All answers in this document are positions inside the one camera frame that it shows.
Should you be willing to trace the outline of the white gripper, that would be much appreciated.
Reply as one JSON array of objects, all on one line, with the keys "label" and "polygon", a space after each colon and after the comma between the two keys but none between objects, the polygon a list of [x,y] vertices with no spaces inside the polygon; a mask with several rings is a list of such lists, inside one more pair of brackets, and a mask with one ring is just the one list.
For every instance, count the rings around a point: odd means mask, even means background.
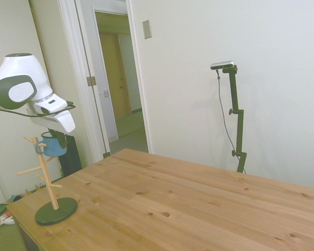
[{"label": "white gripper", "polygon": [[57,138],[59,145],[62,148],[66,148],[66,135],[64,133],[70,133],[75,129],[75,123],[73,117],[69,111],[56,111],[54,114],[45,113],[36,114],[31,109],[28,110],[31,121],[34,124],[48,128],[48,137]]}]

